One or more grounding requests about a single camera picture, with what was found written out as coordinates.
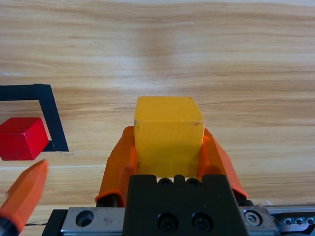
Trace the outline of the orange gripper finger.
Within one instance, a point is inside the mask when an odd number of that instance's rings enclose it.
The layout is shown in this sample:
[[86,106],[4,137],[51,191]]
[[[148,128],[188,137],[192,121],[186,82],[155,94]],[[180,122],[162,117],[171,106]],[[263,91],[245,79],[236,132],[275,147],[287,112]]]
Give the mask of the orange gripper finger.
[[48,162],[43,159],[26,170],[8,190],[0,207],[0,234],[18,236],[42,197],[48,175]]
[[129,178],[138,174],[134,127],[128,126],[107,159],[98,196],[98,207],[126,206]]
[[248,197],[228,154],[207,128],[204,130],[203,143],[200,149],[197,178],[201,180],[204,175],[226,175],[232,189],[245,198]]

